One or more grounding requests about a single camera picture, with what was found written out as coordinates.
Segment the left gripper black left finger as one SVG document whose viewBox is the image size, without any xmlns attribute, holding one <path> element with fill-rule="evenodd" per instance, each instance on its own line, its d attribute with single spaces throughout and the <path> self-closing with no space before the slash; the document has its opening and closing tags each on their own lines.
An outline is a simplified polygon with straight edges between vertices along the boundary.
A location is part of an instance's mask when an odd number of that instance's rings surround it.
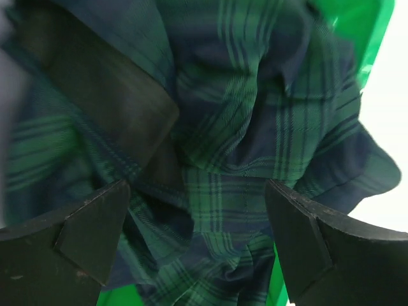
<svg viewBox="0 0 408 306">
<path fill-rule="evenodd" d="M 125 180 L 1 229 L 1 305 L 95 305 L 128 211 Z"/>
</svg>

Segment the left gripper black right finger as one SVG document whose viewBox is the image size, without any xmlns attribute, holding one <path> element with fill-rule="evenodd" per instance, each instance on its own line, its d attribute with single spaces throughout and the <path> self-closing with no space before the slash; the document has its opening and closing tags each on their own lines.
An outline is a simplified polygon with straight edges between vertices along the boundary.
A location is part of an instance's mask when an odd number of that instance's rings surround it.
<svg viewBox="0 0 408 306">
<path fill-rule="evenodd" d="M 407 305 L 407 234 L 374 226 L 268 181 L 265 203 L 289 301 Z"/>
</svg>

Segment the green navy plaid skirt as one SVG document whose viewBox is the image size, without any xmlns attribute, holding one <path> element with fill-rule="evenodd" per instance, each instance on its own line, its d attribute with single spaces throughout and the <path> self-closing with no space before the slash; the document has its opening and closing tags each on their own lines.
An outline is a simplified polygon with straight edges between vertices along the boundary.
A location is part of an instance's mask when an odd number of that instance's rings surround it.
<svg viewBox="0 0 408 306">
<path fill-rule="evenodd" d="M 350 42 L 309 1 L 1 5 L 7 225 L 126 179 L 108 289 L 264 305 L 265 184 L 345 214 L 401 172 L 359 120 Z"/>
</svg>

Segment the green plastic tray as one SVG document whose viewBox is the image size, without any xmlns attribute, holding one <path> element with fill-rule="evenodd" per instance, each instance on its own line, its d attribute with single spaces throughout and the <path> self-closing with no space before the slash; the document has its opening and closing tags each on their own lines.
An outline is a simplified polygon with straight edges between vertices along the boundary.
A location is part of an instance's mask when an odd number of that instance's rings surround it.
<svg viewBox="0 0 408 306">
<path fill-rule="evenodd" d="M 367 83 L 388 28 L 395 1 L 322 0 L 311 1 L 331 28 L 354 45 L 356 71 L 361 92 Z M 102 292 L 96 305 L 143 305 L 134 286 Z M 266 305 L 293 305 L 276 255 Z"/>
</svg>

